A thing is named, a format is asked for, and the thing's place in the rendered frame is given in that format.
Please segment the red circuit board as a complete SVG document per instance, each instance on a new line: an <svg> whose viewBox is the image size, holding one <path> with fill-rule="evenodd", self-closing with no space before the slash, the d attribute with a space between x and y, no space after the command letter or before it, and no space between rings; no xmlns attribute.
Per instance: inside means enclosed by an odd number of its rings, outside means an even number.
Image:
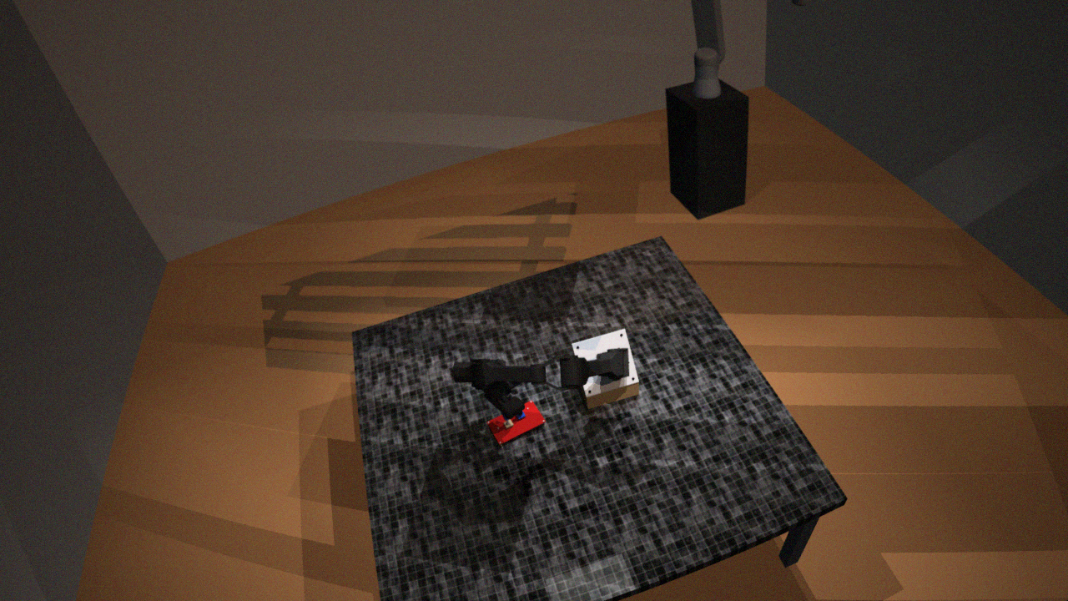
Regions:
<svg viewBox="0 0 1068 601"><path fill-rule="evenodd" d="M515 415L512 420L507 420L504 414L497 416L487 423L491 427L491 432L494 434L497 442L502 446L503 442L508 442L512 438L517 437L517 434L522 434L529 431L532 427L538 427L539 425L546 425L546 420L533 401L524 404L523 410Z"/></svg>

